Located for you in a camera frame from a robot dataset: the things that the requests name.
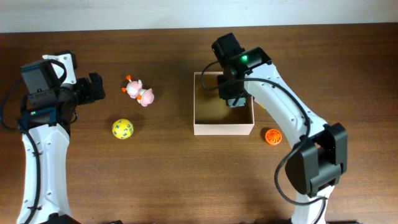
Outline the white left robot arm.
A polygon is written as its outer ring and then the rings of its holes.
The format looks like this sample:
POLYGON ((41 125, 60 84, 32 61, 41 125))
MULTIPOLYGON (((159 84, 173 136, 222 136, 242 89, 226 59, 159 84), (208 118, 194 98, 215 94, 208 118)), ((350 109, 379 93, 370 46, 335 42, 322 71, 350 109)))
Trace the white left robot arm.
POLYGON ((17 119, 25 151, 24 196, 18 223, 74 223, 67 196, 66 157, 76 108, 105 98, 97 73, 77 78, 66 50, 21 67, 28 93, 17 119))

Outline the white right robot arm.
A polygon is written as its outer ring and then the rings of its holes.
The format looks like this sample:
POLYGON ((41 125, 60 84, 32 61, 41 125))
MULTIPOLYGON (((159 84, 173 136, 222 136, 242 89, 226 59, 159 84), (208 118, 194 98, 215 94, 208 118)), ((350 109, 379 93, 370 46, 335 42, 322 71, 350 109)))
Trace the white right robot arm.
POLYGON ((251 96, 279 125, 292 150, 274 173, 277 191, 295 206, 291 223, 325 223, 329 197, 347 170, 348 133, 309 109, 260 47, 245 50, 229 33, 211 46, 223 74, 216 90, 229 107, 251 96))

